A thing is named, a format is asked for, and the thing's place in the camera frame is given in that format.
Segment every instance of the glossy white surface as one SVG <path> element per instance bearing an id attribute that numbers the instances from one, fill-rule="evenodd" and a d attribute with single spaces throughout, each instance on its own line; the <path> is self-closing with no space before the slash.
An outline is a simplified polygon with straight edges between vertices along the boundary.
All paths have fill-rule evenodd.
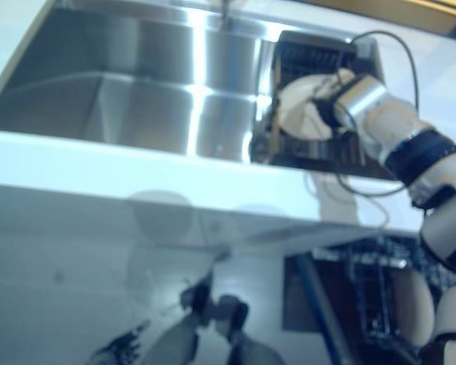
<path id="1" fill-rule="evenodd" d="M 0 0 L 0 88 L 51 3 Z M 416 56 L 422 117 L 456 138 L 455 41 L 288 1 L 234 4 L 243 11 L 354 33 L 375 28 L 398 33 Z M 378 41 L 388 86 L 411 100 L 404 53 L 392 40 Z M 320 336 L 281 334 L 280 254 L 367 232 L 329 221 L 377 227 L 383 217 L 372 203 L 352 199 L 329 179 L 332 195 L 340 198 L 335 200 L 323 189 L 324 181 L 300 170 L 0 132 L 0 356 L 7 354 L 0 364 L 24 358 L 81 363 L 145 316 L 158 316 L 176 300 L 183 279 L 204 274 L 213 253 L 227 246 L 235 255 L 217 266 L 215 295 L 229 291 L 247 299 L 253 305 L 249 331 L 279 349 L 289 363 L 307 358 L 329 363 Z M 360 189 L 394 187 L 350 181 Z M 152 209 L 139 213 L 135 202 L 150 203 Z M 380 202 L 390 215 L 389 228 L 419 229 L 421 214 L 410 208 L 407 194 Z M 169 205 L 185 210 L 172 219 Z M 248 219 L 240 212 L 257 216 Z M 155 214 L 171 219 L 160 230 L 146 228 L 144 218 Z M 166 258 L 169 270 L 160 265 Z M 172 316 L 158 317 L 149 341 L 179 314 L 175 309 Z M 34 329 L 33 336 L 18 331 L 17 324 Z M 226 344 L 217 338 L 202 341 L 206 345 L 201 346 L 220 350 L 215 361 L 202 350 L 199 363 L 220 363 Z"/>

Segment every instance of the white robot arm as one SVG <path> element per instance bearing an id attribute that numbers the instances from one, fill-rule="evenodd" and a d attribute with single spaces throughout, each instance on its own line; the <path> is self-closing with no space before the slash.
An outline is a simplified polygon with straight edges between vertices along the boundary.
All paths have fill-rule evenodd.
<path id="1" fill-rule="evenodd" d="M 322 119 L 333 128 L 354 130 L 365 152 L 407 187 L 413 206 L 431 211 L 420 230 L 423 245 L 456 272 L 456 144 L 372 76 L 346 84 L 334 78 L 329 89 L 312 101 Z M 430 361 L 426 357 L 456 365 L 456 285 L 439 304 L 431 343 L 423 351 L 424 361 Z"/>

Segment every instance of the stainless steel sink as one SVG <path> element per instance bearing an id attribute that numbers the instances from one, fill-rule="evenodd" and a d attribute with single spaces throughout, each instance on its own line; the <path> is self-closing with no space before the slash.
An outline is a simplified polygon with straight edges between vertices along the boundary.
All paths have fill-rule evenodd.
<path id="1" fill-rule="evenodd" d="M 282 30 L 348 37 L 237 13 L 57 2 L 0 96 L 0 130 L 247 160 Z"/>

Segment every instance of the wire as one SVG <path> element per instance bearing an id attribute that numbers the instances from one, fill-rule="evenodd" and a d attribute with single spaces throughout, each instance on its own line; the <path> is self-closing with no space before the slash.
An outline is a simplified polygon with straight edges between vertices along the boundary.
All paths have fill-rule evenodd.
<path id="1" fill-rule="evenodd" d="M 412 79 L 413 79 L 413 89 L 414 89 L 414 106 L 416 107 L 417 114 L 419 114 L 419 110 L 420 110 L 420 91 L 419 91 L 419 81 L 417 79 L 417 67 L 416 67 L 416 62 L 414 61 L 414 58 L 413 58 L 412 51 L 410 50 L 410 48 L 407 45 L 407 43 L 405 43 L 405 41 L 402 38 L 400 38 L 397 34 L 394 34 L 392 32 L 388 32 L 386 30 L 370 30 L 369 32 L 361 33 L 360 35 L 355 36 L 350 41 L 349 44 L 354 44 L 357 40 L 360 40 L 362 38 L 365 38 L 367 36 L 371 36 L 371 35 L 374 35 L 374 34 L 380 34 L 380 35 L 383 35 L 383 36 L 387 36 L 387 37 L 393 38 L 394 40 L 397 40 L 399 42 L 399 44 L 401 44 L 402 47 L 404 48 L 405 53 L 407 54 L 407 57 L 409 58 L 410 68 L 412 69 Z M 337 79 L 338 79 L 338 82 L 339 82 L 340 85 L 342 85 L 343 83 L 341 81 L 341 76 L 340 76 L 339 69 L 341 68 L 341 66 L 343 64 L 344 53 L 345 53 L 345 51 L 344 51 L 344 49 L 342 49 L 340 51 L 340 54 L 338 56 L 337 63 L 336 63 L 336 76 L 337 76 Z"/>
<path id="2" fill-rule="evenodd" d="M 339 203 L 341 203 L 343 205 L 355 205 L 355 202 L 351 202 L 349 200 L 346 200 L 346 199 L 340 198 L 339 196 L 336 196 L 336 194 L 334 194 L 334 192 L 332 192 L 329 189 L 329 185 L 328 185 L 328 182 L 326 180 L 323 180 L 322 186 L 323 186 L 324 190 L 326 191 L 326 194 L 329 197 L 331 197 L 333 200 L 335 200 L 336 202 L 339 202 Z M 378 228 L 387 227 L 388 222 L 390 222 L 390 214 L 388 213 L 387 209 L 385 209 L 385 207 L 382 204 L 377 202 L 372 197 L 365 196 L 364 198 L 366 198 L 366 201 L 368 203 L 372 204 L 375 208 L 377 208 L 383 214 L 383 221 L 378 225 Z"/>
<path id="3" fill-rule="evenodd" d="M 401 44 L 402 47 L 404 48 L 405 53 L 407 54 L 407 56 L 409 58 L 410 68 L 412 69 L 412 79 L 413 79 L 413 87 L 414 87 L 414 106 L 416 107 L 417 114 L 419 114 L 419 112 L 420 112 L 419 81 L 417 79 L 416 63 L 414 61 L 412 51 L 410 50 L 409 46 L 405 43 L 405 41 L 402 38 L 400 38 L 398 35 L 396 35 L 394 33 L 388 32 L 386 30 L 371 30 L 369 32 L 361 33 L 360 35 L 355 36 L 350 41 L 350 44 L 354 44 L 357 40 L 360 40 L 360 39 L 362 39 L 364 37 L 367 37 L 367 36 L 370 36 L 370 35 L 373 35 L 373 34 L 380 34 L 380 35 L 385 35 L 385 36 L 391 37 L 391 38 L 397 40 L 399 42 L 399 44 Z M 341 75 L 340 75 L 339 70 L 340 70 L 340 68 L 341 68 L 341 66 L 343 64 L 344 53 L 345 53 L 345 51 L 342 49 L 340 51 L 340 54 L 339 54 L 338 59 L 337 59 L 337 64 L 336 64 L 336 76 L 337 76 L 338 83 L 341 86 L 343 85 L 343 82 L 341 80 Z M 397 189 L 390 190 L 390 191 L 387 191 L 387 192 L 361 192 L 359 190 L 356 190 L 352 186 L 348 185 L 343 180 L 343 178 L 342 178 L 342 176 L 341 176 L 341 174 L 340 174 L 340 172 L 338 170 L 339 169 L 335 165 L 334 166 L 334 174 L 336 175 L 336 179 L 337 179 L 338 183 L 341 185 L 341 187 L 343 189 L 345 189 L 346 191 L 352 193 L 352 194 L 364 196 L 366 198 L 384 198 L 386 196 L 390 196 L 390 195 L 396 194 L 398 192 L 401 192 L 401 191 L 403 191 L 406 188 L 405 185 L 402 185 L 402 186 L 400 186 Z"/>

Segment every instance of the metallic surface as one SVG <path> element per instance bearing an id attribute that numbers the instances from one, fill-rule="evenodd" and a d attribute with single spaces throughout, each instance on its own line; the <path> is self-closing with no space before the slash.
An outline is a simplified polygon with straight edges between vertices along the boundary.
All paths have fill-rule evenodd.
<path id="1" fill-rule="evenodd" d="M 274 42 L 298 24 L 109 0 L 57 2 L 0 97 L 0 130 L 249 161 Z"/>
<path id="2" fill-rule="evenodd" d="M 311 254 L 314 260 L 331 262 L 343 262 L 344 260 L 347 260 L 350 261 L 351 264 L 380 265 L 387 268 L 404 268 L 407 265 L 406 260 L 402 258 L 375 256 L 373 252 L 360 253 L 359 255 L 347 257 L 348 255 L 337 250 L 315 247 L 311 250 Z"/>
<path id="3" fill-rule="evenodd" d="M 402 143 L 433 128 L 419 119 L 414 105 L 393 97 L 372 76 L 365 76 L 338 98 L 334 113 L 342 125 L 358 131 L 366 153 L 381 165 Z"/>

